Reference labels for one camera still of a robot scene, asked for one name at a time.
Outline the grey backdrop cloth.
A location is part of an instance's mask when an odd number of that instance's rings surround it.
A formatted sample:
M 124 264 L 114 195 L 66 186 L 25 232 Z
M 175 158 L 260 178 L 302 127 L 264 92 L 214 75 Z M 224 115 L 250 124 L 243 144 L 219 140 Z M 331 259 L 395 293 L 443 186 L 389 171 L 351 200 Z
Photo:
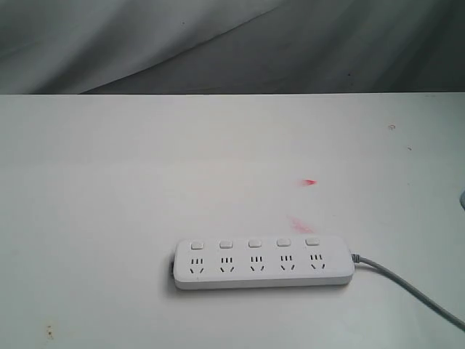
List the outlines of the grey backdrop cloth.
M 3 1 L 4 94 L 461 92 L 462 1 Z

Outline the white five-outlet power strip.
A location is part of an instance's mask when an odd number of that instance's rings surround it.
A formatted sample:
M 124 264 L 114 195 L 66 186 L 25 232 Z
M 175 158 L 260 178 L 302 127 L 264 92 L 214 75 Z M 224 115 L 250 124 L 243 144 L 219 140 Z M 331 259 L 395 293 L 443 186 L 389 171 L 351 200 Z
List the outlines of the white five-outlet power strip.
M 337 236 L 184 240 L 173 276 L 183 290 L 346 285 L 355 266 Z

